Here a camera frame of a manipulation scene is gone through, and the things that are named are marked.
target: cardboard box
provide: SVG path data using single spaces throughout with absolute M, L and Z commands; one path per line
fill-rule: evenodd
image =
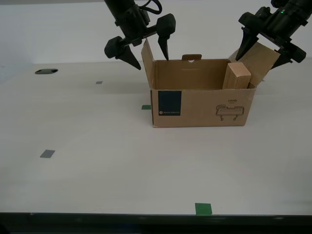
M 182 60 L 157 60 L 148 43 L 142 49 L 151 88 L 154 127 L 244 126 L 257 85 L 279 54 L 260 43 L 239 61 L 251 73 L 248 89 L 223 90 L 229 59 L 201 59 L 184 55 Z

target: robotic arm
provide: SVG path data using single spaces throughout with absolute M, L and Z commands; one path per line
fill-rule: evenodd
M 239 22 L 243 24 L 243 41 L 238 50 L 236 60 L 241 59 L 258 41 L 258 34 L 273 42 L 281 54 L 273 68 L 286 63 L 302 62 L 306 52 L 291 43 L 291 36 L 312 14 L 312 0 L 272 0 L 273 7 L 278 8 L 274 13 L 269 7 L 261 7 L 255 14 L 249 12 L 242 15 Z
M 115 57 L 123 60 L 137 69 L 141 66 L 129 45 L 140 45 L 144 38 L 158 34 L 158 44 L 168 60 L 167 40 L 176 30 L 176 20 L 172 14 L 167 14 L 157 20 L 157 24 L 147 27 L 150 22 L 147 12 L 160 14 L 162 6 L 159 0 L 148 0 L 142 6 L 135 4 L 134 0 L 104 0 L 115 18 L 116 26 L 123 31 L 125 38 L 115 37 L 108 41 L 105 47 L 105 54 L 108 58 Z M 154 2 L 158 10 L 148 7 Z M 240 60 L 258 41 L 261 34 L 280 49 L 281 54 L 273 68 L 286 63 L 302 62 L 306 52 L 291 43 L 291 36 L 302 25 L 307 25 L 307 20 L 312 14 L 312 0 L 272 0 L 272 6 L 278 8 L 271 13 L 269 7 L 261 7 L 255 14 L 249 12 L 242 15 L 239 22 L 244 25 L 243 41 L 238 50 L 236 60 Z
M 142 6 L 135 4 L 134 0 L 104 0 L 109 10 L 115 18 L 116 26 L 119 26 L 125 38 L 115 37 L 110 39 L 104 49 L 106 56 L 111 59 L 115 57 L 137 69 L 141 69 L 139 62 L 130 50 L 130 44 L 137 46 L 142 44 L 142 40 L 151 35 L 158 34 L 158 44 L 167 60 L 168 47 L 167 40 L 176 30 L 176 20 L 172 14 L 167 14 L 157 20 L 157 24 L 147 27 L 150 18 L 147 12 L 159 15 L 162 6 L 159 0 L 148 0 Z M 154 2 L 158 10 L 148 7 L 149 3 Z

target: box flap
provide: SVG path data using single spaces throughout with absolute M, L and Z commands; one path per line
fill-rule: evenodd
M 148 84 L 150 85 L 150 88 L 153 89 L 154 73 L 155 73 L 154 58 L 150 44 L 147 39 L 145 40 L 141 54 L 145 67 L 146 76 L 148 79 Z
M 183 57 L 187 59 L 155 61 L 155 89 L 222 89 L 227 59 L 199 59 L 199 55 Z
M 271 70 L 279 57 L 279 53 L 256 42 L 256 44 L 239 60 L 236 61 L 238 50 L 229 57 L 231 62 L 242 62 L 252 74 L 250 83 L 257 86 Z

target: white table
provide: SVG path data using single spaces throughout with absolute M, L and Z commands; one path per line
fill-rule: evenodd
M 0 87 L 0 212 L 311 215 L 311 71 L 272 70 L 244 127 L 155 129 L 144 71 L 34 65 Z

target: cable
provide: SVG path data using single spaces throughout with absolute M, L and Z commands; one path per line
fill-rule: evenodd
M 150 4 L 150 2 L 152 2 L 152 1 L 156 4 L 156 6 L 158 7 L 158 10 L 154 10 L 152 8 L 147 7 L 147 5 Z M 161 6 L 159 0 L 149 0 L 146 4 L 144 4 L 143 6 L 140 6 L 140 9 L 151 12 L 155 15 L 159 15 L 162 12 L 162 6 Z

